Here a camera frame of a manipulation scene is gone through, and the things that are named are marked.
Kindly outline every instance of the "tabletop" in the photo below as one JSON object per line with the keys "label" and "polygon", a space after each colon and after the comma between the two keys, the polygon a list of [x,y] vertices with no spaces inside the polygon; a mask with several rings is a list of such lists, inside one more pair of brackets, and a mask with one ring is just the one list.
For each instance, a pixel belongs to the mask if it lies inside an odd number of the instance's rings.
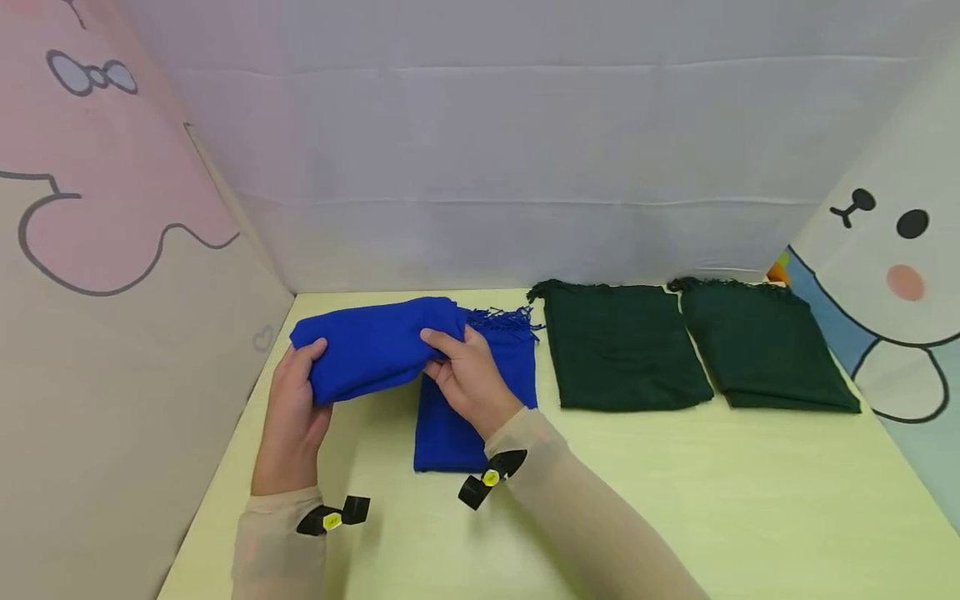
{"label": "tabletop", "polygon": [[[237,423],[159,595],[230,596],[271,376],[294,324],[419,296],[513,309],[526,290],[303,294]],[[543,323],[542,302],[533,313]],[[960,598],[960,537],[864,404],[862,415],[695,408],[562,410],[538,332],[542,412],[573,451],[656,527],[711,597]],[[318,469],[325,503],[372,499],[368,521],[329,535],[325,598],[576,598],[576,582],[506,489],[478,512],[464,475],[414,473],[420,383],[339,403]]]}

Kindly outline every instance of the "person's right hand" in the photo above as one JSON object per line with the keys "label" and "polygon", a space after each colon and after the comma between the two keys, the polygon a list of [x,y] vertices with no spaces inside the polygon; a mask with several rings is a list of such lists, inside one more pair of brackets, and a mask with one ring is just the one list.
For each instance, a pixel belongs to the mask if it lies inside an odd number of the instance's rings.
{"label": "person's right hand", "polygon": [[421,331],[420,338],[449,357],[430,361],[424,372],[484,441],[523,408],[500,376],[487,340],[472,327],[467,325],[464,342],[433,329]]}

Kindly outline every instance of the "hand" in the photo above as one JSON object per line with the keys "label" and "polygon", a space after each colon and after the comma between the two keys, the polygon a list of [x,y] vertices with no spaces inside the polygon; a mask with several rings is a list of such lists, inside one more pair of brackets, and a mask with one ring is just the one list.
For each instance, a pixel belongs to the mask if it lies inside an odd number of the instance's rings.
{"label": "hand", "polygon": [[317,485],[317,452],[330,427],[333,404],[315,407],[308,379],[313,361],[326,350],[321,338],[280,359],[270,384],[260,451],[253,466],[251,495],[293,492]]}
{"label": "hand", "polygon": [[500,376],[487,340],[472,327],[467,325],[464,342],[433,329],[421,331],[420,338],[449,357],[430,361],[424,372],[484,441],[523,408]]}

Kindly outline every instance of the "yellow button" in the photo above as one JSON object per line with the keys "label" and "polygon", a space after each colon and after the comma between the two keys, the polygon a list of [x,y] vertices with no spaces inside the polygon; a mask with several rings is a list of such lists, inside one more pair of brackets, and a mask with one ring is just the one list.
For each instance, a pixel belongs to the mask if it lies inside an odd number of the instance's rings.
{"label": "yellow button", "polygon": [[332,531],[343,525],[343,523],[344,519],[340,516],[340,513],[330,513],[324,517],[324,529],[326,531]]}
{"label": "yellow button", "polygon": [[488,469],[486,473],[483,474],[483,484],[488,488],[492,488],[500,481],[500,473],[496,472],[492,468]]}

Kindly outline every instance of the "orange object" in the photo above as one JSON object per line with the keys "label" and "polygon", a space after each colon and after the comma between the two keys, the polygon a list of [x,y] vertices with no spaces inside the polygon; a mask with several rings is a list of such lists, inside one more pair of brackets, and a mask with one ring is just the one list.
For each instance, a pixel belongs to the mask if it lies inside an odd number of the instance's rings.
{"label": "orange object", "polygon": [[782,281],[790,285],[790,276],[786,273],[786,267],[779,262],[775,262],[770,271],[767,272],[767,278],[771,281]]}

